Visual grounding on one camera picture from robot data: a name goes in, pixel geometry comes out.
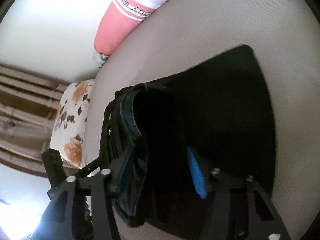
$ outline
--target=screw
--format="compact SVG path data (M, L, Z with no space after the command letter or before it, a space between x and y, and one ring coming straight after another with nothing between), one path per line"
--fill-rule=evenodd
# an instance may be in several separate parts
M67 182L74 182L76 180L75 176L69 176L67 177Z
M109 175L111 173L111 170L110 169L103 169L103 170L100 171L100 173L102 175Z
M251 176L251 175L248 176L248 177L247 177L247 181L248 181L248 182L253 182L253 181L254 181L254 177Z
M211 171L211 174L219 175L219 174L220 174L220 169L219 169L219 168L214 168L214 169Z

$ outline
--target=floral pillow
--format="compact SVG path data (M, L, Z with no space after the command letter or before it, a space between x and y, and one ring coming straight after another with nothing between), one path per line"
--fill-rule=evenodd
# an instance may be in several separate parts
M51 136L50 148L58 150L63 160L78 168L82 168L82 142L94 81L91 79L67 87Z

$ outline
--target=finger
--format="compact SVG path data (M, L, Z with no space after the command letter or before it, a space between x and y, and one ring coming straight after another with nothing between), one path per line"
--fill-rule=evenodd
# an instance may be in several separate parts
M84 215L85 215L86 217L88 217L90 214L91 214L91 211L90 211L90 210L87 210Z

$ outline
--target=black metal frame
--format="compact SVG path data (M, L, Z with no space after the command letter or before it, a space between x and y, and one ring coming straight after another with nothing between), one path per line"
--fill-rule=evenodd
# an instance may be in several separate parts
M119 159L112 161L109 169L87 177L102 166L97 158L67 177L62 168L60 154L49 149L43 153L52 189L48 191L51 202L30 240L120 240L111 200L121 194L119 174L126 169L126 160L133 152L128 147ZM204 182L206 198L211 200L209 216L201 240L255 240L268 239L280 234L281 240L290 240L289 234L270 198L259 183L251 178L229 176L215 172L212 161L201 158L196 149L189 147L199 167ZM92 219L85 219L85 196L92 197Z

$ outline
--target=pink pillow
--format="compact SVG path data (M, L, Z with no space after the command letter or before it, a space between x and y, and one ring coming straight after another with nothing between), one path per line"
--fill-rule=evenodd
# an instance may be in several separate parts
M113 0L104 14L94 41L102 65L122 40L167 0Z

